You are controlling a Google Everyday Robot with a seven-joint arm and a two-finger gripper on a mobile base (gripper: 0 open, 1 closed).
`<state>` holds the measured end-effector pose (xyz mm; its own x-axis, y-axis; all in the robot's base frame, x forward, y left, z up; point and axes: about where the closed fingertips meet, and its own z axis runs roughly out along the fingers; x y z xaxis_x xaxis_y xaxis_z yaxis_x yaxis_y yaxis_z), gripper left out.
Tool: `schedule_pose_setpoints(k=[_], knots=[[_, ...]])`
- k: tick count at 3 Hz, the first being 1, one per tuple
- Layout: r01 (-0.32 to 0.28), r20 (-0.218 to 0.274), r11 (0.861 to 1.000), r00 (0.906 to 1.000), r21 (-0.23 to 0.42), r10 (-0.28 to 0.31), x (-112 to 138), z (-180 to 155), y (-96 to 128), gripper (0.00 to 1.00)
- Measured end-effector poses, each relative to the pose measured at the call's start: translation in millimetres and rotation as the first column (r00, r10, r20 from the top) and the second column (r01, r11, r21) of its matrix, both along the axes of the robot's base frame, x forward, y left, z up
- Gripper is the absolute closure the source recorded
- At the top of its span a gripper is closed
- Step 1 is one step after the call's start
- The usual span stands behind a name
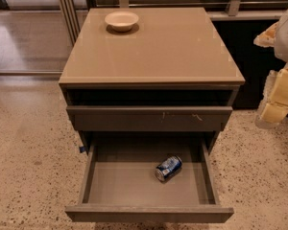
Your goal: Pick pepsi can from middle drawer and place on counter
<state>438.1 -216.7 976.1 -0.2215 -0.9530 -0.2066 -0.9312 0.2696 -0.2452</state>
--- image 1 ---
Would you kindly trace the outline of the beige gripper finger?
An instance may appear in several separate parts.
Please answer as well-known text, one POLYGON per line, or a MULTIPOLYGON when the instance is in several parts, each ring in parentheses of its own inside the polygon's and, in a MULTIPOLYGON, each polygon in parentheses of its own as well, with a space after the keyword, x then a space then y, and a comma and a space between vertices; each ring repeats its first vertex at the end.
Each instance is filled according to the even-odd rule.
POLYGON ((259 119, 270 124, 280 123, 288 114, 288 64, 279 71, 270 71, 263 96, 259 119))
POLYGON ((253 44, 259 47, 267 48, 275 45, 277 22, 271 25, 267 30, 259 34, 253 41, 253 44))

